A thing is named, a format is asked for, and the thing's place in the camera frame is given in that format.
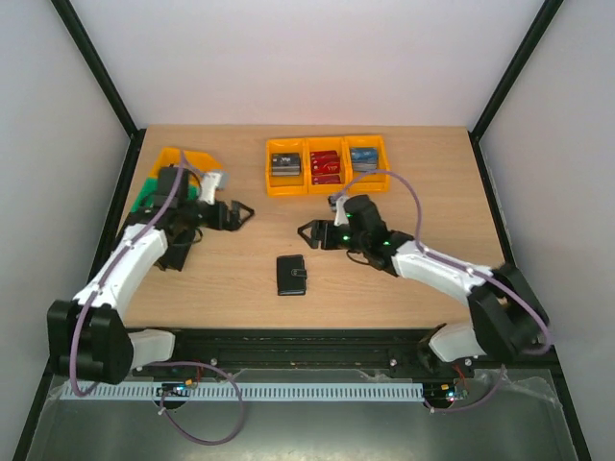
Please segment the black card holder wallet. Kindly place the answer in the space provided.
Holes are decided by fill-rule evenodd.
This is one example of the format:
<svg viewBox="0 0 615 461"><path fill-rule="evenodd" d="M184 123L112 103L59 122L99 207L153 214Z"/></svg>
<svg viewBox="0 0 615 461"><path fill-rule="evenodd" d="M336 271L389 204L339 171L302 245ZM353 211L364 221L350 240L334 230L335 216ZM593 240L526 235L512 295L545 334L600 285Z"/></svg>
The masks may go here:
<svg viewBox="0 0 615 461"><path fill-rule="evenodd" d="M278 256L276 276L279 296L304 296L306 294L308 272L302 255Z"/></svg>

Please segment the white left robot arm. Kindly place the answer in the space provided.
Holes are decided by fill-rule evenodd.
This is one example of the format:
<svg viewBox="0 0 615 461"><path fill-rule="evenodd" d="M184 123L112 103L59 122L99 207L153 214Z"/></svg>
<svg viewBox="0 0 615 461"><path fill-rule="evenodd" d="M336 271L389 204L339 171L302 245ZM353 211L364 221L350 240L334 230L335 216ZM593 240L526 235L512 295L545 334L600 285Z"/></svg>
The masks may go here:
<svg viewBox="0 0 615 461"><path fill-rule="evenodd" d="M151 268L180 271L203 229L238 231L254 217L254 210L239 201L216 199L224 180L220 170L199 175L183 164L163 166L155 188L127 216L99 272L71 300L50 306L51 365L69 379L75 394L85 395L83 381L118 384L132 370L172 356L172 332L129 332L124 318Z"/></svg>

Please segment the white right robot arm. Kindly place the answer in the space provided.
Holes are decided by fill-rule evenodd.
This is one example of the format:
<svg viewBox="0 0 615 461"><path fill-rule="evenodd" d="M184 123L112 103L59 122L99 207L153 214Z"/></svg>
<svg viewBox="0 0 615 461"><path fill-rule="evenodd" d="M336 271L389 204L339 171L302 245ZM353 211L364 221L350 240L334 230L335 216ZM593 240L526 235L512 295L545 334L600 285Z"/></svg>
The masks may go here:
<svg viewBox="0 0 615 461"><path fill-rule="evenodd" d="M359 254L365 264L421 282L467 307L466 323L441 324L417 347L421 369L440 376L461 359L487 356L502 364L549 350L549 318L521 271L472 265L432 250L417 235L391 230L366 195L333 201L332 220L312 220L297 232L312 249Z"/></svg>

